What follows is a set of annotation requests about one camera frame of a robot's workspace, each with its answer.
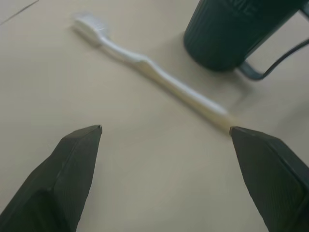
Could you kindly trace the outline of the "dark green ribbed mug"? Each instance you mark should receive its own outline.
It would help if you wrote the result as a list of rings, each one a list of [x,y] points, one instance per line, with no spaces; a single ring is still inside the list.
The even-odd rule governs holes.
[[[205,68],[216,72],[239,69],[247,78],[260,81],[309,45],[309,38],[302,41],[264,73],[246,61],[298,11],[309,20],[309,0],[200,0],[184,33],[184,47]]]

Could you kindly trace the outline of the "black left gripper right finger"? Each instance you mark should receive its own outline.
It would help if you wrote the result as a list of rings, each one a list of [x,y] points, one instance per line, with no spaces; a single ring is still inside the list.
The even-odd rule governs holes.
[[[309,232],[309,167],[280,139],[229,132],[247,190],[269,232]]]

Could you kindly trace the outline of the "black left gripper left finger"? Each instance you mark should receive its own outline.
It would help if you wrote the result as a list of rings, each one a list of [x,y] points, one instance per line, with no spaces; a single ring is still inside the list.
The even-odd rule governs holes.
[[[101,134],[93,125],[63,137],[0,214],[0,232],[76,232]]]

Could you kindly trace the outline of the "white toothbrush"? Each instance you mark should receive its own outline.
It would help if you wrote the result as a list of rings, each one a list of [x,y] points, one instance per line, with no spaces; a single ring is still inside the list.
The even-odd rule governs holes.
[[[106,27],[92,14],[76,15],[72,27],[91,44],[102,47],[122,62],[133,66],[140,73],[186,103],[221,131],[229,133],[235,121],[226,109],[167,73],[149,57],[115,44],[110,40]]]

